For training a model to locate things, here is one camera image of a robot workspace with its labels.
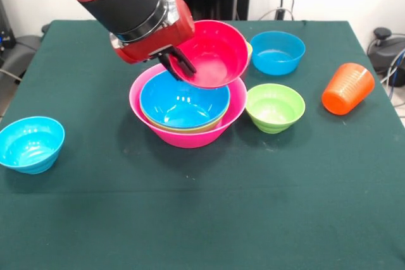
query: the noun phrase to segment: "pink bowl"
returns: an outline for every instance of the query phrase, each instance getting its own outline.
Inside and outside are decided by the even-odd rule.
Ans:
[[[198,148],[208,145],[216,140],[242,114],[246,107],[247,90],[243,81],[238,78],[228,85],[230,90],[229,108],[220,123],[217,124],[213,130],[195,134],[179,134],[156,128],[148,122],[147,118],[142,113],[139,104],[139,96],[145,83],[162,71],[165,71],[165,67],[161,64],[157,64],[140,74],[131,86],[129,103],[135,115],[162,140],[170,145],[179,148]]]
[[[200,88],[218,88],[238,79],[248,66],[249,52],[245,37],[233,26],[217,20],[200,20],[194,23],[193,38],[178,46],[187,56],[197,73],[187,76],[177,60],[170,63],[177,75]]]

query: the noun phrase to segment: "plastic cup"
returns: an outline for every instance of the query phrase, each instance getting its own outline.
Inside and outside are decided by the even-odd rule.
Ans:
[[[357,63],[341,65],[322,94],[323,106],[333,114],[345,115],[373,91],[373,75]]]

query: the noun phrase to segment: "green bowl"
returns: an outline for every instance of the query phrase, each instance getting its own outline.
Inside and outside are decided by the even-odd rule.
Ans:
[[[301,118],[305,101],[290,87],[266,83],[247,92],[246,111],[261,131],[276,134]]]

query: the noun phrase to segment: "green tablecloth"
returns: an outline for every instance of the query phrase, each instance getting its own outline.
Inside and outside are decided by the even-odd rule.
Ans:
[[[235,22],[249,40],[298,35],[297,71],[250,66],[247,87],[298,90],[306,113],[279,135],[244,114],[194,150],[161,141],[128,91],[128,65],[95,21],[54,22],[0,127],[45,115],[66,129],[55,166],[0,170],[0,269],[404,269],[405,132],[380,85],[351,114],[320,96],[336,68],[370,62],[346,22]]]

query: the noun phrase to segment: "plastic bowl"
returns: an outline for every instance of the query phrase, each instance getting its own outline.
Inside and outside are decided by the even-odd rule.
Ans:
[[[290,87],[267,83],[248,91],[246,111],[261,131],[276,134],[301,118],[305,101]]]
[[[269,75],[293,72],[305,54],[302,40],[285,32],[263,32],[253,37],[251,45],[254,66]]]
[[[208,123],[207,125],[204,126],[200,126],[198,128],[184,128],[184,129],[176,129],[176,128],[169,128],[168,126],[164,126],[164,125],[160,125],[156,122],[154,122],[153,120],[151,120],[143,111],[142,107],[140,107],[140,109],[142,110],[142,113],[145,115],[145,117],[147,118],[147,120],[154,126],[157,126],[159,129],[162,130],[166,130],[166,131],[170,131],[173,133],[201,133],[201,132],[206,132],[206,131],[210,131],[213,128],[215,128],[215,126],[217,124],[220,123],[221,119],[223,118],[223,116],[226,113],[226,110],[224,111],[224,113],[219,116],[216,120],[212,121],[211,123]]]
[[[201,89],[175,80],[168,71],[152,77],[140,93],[140,107],[158,125],[184,129],[209,125],[229,106],[227,86]]]
[[[198,134],[179,134],[159,129],[150,124],[143,115],[140,108],[139,96],[145,83],[162,71],[165,71],[165,68],[161,64],[157,64],[140,74],[131,86],[129,102],[132,111],[138,119],[170,145],[180,148],[198,148],[208,145],[216,140],[244,111],[247,102],[247,92],[243,81],[238,78],[228,86],[230,91],[229,108],[215,129]]]
[[[34,116],[0,132],[0,164],[26,174],[48,170],[59,156],[65,130],[56,120]]]
[[[195,22],[194,37],[178,48],[196,67],[197,73],[189,77],[170,57],[175,72],[185,82],[200,88],[218,88],[238,79],[248,65],[246,40],[239,31],[227,23],[216,20]]]

